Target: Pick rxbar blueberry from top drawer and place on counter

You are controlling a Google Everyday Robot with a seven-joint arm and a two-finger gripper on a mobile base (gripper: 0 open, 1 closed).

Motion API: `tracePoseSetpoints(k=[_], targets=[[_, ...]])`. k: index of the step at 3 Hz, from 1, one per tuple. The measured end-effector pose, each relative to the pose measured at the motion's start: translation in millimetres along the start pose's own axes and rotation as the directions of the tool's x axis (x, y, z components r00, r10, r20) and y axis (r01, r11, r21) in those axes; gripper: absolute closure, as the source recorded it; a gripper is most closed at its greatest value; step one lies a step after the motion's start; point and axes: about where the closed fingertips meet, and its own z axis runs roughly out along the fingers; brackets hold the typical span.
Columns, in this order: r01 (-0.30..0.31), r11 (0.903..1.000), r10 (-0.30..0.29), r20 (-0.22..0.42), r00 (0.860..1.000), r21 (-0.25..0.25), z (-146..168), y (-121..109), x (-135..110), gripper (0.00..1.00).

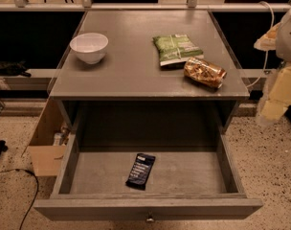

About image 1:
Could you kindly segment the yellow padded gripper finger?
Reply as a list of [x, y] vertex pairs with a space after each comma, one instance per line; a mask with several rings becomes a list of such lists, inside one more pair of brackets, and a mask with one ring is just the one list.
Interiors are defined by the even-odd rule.
[[271, 27], [263, 36], [261, 36], [254, 44], [254, 48], [260, 51], [274, 51], [276, 49], [276, 41], [280, 23]]
[[259, 118], [262, 122], [276, 122], [291, 105], [291, 63], [270, 76], [259, 101]]

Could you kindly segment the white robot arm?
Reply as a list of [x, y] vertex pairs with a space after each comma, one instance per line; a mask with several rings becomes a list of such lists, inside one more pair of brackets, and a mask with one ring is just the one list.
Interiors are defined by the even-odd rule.
[[277, 57], [285, 63], [267, 79], [265, 94], [257, 108], [258, 120], [270, 124], [278, 121], [291, 105], [291, 8], [254, 47], [265, 52], [276, 51]]

